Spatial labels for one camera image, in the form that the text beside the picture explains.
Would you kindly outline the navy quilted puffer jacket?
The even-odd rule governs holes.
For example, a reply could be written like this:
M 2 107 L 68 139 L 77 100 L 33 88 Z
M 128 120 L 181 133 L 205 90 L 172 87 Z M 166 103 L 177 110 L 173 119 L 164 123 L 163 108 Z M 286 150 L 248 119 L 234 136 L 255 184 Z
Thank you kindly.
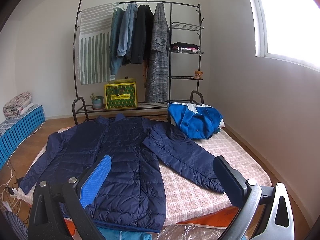
M 122 114 L 51 134 L 20 189 L 28 194 L 41 181 L 63 184 L 102 155 L 111 157 L 111 170 L 86 212 L 103 228 L 161 231 L 167 207 L 160 164 L 199 187 L 224 192 L 212 154 L 167 122 Z

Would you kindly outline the black metal clothes rack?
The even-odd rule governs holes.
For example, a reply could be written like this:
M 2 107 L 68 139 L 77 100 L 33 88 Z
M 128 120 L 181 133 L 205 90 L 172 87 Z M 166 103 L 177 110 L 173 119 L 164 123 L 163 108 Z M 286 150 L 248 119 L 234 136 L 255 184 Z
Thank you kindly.
M 142 111 L 148 116 L 166 115 L 172 80 L 196 80 L 195 74 L 174 75 L 173 54 L 202 55 L 195 48 L 172 42 L 173 30 L 202 34 L 202 23 L 172 19 L 173 2 L 126 1 L 103 4 L 76 13 L 73 38 L 75 85 L 99 84 L 90 104 L 81 96 L 72 103 L 74 117 L 91 120 L 93 113 Z

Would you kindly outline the folded clothes on shelf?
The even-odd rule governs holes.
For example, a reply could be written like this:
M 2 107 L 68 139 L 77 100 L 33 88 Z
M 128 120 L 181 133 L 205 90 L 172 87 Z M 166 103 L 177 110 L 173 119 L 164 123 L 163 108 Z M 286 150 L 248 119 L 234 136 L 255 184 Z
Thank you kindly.
M 187 53 L 187 54 L 200 54 L 200 46 L 192 43 L 175 42 L 170 47 L 171 52 Z

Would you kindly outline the teal garment at bed foot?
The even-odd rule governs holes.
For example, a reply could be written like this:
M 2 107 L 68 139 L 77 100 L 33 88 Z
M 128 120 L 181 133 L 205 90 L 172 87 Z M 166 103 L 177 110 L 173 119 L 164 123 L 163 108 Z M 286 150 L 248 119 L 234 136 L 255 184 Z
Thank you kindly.
M 113 240 L 152 240 L 152 235 L 146 232 L 120 231 L 97 227 L 105 239 Z

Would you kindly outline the pink checked bed mattress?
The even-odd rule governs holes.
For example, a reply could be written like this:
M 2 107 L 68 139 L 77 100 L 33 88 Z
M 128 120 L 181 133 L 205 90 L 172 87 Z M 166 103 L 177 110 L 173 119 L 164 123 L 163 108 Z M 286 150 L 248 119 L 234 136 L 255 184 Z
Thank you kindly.
M 86 212 L 102 228 L 159 232 L 230 206 L 213 170 L 216 155 L 245 178 L 271 185 L 263 168 L 225 132 L 195 141 L 168 122 L 98 117 L 51 134 L 19 183 L 18 196 L 32 204 L 36 184 L 66 183 L 101 155 L 111 157 L 111 170 Z

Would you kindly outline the clear plastic sheet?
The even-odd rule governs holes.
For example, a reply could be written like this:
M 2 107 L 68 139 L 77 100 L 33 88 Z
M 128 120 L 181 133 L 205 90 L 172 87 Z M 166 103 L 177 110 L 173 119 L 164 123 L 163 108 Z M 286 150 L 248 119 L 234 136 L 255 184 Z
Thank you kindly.
M 218 239 L 225 229 L 203 228 L 195 225 L 164 226 L 160 233 L 152 233 L 152 239 Z

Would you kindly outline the blue and white jacket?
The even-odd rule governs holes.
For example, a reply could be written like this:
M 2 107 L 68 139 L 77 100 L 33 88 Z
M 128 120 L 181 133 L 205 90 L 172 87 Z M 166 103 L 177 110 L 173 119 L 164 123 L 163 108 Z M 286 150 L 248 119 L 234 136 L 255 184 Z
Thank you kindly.
M 225 123 L 220 112 L 212 106 L 171 102 L 168 113 L 175 125 L 190 139 L 210 139 Z

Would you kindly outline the small potted plant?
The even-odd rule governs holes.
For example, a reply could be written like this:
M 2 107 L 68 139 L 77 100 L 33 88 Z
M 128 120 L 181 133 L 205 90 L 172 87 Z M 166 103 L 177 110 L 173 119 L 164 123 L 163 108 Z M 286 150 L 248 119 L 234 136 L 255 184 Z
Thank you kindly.
M 95 95 L 94 93 L 92 93 L 90 95 L 91 101 L 92 101 L 92 108 L 93 109 L 102 109 L 104 108 L 104 97 L 103 96 L 99 96 L 99 95 Z

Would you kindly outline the blue slatted crate row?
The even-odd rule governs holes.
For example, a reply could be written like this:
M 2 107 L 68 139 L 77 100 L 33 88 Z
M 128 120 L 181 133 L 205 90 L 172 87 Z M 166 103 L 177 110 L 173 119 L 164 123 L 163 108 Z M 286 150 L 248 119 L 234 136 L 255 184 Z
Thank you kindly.
M 1 168 L 24 139 L 45 122 L 42 105 L 33 105 L 24 114 L 1 123 Z

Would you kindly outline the yellow green patterned bag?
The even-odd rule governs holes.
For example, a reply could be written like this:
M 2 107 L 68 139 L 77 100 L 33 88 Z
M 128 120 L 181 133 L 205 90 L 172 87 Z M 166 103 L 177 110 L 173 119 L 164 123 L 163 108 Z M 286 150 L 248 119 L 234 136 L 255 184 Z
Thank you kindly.
M 104 85 L 106 109 L 136 108 L 137 87 L 135 78 L 113 80 Z

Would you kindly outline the floral folded quilt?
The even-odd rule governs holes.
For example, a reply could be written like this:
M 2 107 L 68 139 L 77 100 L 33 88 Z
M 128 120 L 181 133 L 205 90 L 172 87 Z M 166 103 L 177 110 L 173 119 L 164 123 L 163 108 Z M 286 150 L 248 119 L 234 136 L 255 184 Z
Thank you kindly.
M 23 92 L 11 100 L 3 107 L 3 114 L 6 119 L 18 116 L 29 104 L 31 104 L 31 92 Z

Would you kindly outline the brown teddy bear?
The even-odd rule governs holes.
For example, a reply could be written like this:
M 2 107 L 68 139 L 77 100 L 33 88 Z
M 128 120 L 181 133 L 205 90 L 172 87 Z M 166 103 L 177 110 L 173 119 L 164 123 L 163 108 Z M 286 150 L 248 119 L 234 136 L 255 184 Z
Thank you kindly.
M 195 71 L 195 79 L 202 80 L 202 75 L 203 75 L 202 71 Z

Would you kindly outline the teal denim shirt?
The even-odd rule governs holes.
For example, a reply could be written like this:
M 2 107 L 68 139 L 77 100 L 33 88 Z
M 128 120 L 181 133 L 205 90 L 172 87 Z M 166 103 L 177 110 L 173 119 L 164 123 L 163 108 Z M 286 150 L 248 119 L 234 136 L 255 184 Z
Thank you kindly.
M 117 8 L 112 17 L 111 34 L 110 34 L 110 71 L 112 75 L 117 75 L 119 68 L 122 65 L 123 59 L 117 57 L 118 42 L 120 35 L 120 27 L 125 11 Z

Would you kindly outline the window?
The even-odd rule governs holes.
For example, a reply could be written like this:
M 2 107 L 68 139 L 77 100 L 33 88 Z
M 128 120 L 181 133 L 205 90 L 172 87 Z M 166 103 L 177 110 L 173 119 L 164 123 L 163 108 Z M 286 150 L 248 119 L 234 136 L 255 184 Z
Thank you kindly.
M 249 0 L 255 54 L 319 70 L 319 7 L 314 0 Z

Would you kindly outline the blue denim jacket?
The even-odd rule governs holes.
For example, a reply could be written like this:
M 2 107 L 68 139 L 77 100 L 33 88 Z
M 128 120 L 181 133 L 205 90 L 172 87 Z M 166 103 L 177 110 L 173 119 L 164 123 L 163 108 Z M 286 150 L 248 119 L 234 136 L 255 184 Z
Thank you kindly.
M 122 65 L 130 63 L 132 37 L 135 29 L 138 7 L 135 3 L 130 3 L 124 12 L 120 25 L 120 33 L 118 39 L 117 58 L 122 59 Z

